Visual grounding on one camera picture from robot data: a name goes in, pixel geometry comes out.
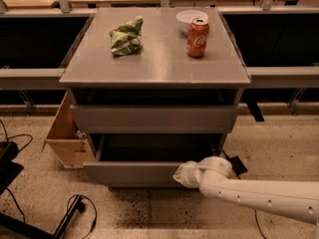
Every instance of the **cabinet top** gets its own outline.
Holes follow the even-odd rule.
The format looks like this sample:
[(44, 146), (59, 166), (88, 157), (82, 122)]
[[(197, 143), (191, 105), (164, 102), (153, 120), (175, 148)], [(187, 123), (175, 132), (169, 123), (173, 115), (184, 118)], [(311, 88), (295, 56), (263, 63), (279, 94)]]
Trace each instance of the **cabinet top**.
[[(176, 14), (187, 8), (100, 8), (60, 83), (70, 88), (240, 88), (250, 80), (215, 8), (208, 15), (204, 57), (186, 52)], [(143, 47), (116, 57), (110, 32), (141, 15)]]

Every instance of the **soda can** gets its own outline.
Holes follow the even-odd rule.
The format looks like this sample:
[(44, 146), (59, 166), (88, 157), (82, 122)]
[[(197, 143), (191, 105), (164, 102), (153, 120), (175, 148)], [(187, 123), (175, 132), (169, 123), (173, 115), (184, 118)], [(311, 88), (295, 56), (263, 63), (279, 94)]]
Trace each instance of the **soda can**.
[(209, 33), (208, 20), (195, 18), (189, 25), (187, 53), (191, 57), (202, 57), (205, 54), (206, 41)]

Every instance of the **white robotic arm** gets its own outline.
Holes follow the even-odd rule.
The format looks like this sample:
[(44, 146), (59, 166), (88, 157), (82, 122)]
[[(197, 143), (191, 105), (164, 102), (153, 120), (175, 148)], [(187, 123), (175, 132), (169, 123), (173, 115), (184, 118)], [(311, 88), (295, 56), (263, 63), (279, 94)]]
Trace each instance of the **white robotic arm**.
[(173, 177), (209, 198), (315, 224), (319, 239), (319, 182), (229, 179), (231, 170), (230, 162), (214, 156), (184, 163)]

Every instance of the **brown box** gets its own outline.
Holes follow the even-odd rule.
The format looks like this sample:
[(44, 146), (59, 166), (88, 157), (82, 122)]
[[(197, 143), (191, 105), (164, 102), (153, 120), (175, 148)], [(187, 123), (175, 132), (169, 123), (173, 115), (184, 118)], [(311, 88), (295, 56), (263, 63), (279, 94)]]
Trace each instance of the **brown box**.
[(65, 95), (45, 141), (49, 143), (65, 168), (83, 168), (83, 162), (93, 161), (95, 156), (88, 140), (77, 138), (78, 129), (70, 105), (71, 101)]

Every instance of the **can top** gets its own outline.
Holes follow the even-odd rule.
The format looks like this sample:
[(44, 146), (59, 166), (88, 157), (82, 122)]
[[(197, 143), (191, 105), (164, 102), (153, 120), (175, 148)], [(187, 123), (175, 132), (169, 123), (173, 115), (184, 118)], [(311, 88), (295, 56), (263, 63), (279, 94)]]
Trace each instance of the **can top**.
[(192, 23), (195, 25), (203, 26), (208, 24), (208, 20), (205, 18), (198, 17), (198, 18), (194, 18), (192, 20)]

